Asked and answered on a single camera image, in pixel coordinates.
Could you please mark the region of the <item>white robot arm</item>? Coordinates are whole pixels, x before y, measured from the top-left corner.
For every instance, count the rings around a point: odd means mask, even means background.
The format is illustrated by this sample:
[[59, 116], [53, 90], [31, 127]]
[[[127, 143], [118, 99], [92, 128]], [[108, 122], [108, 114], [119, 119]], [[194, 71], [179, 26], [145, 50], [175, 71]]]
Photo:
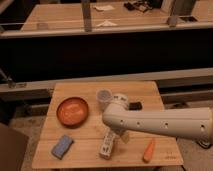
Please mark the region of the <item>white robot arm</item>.
[[204, 141], [213, 144], [213, 111], [208, 107], [129, 110], [128, 97], [115, 94], [102, 114], [105, 125], [123, 130]]

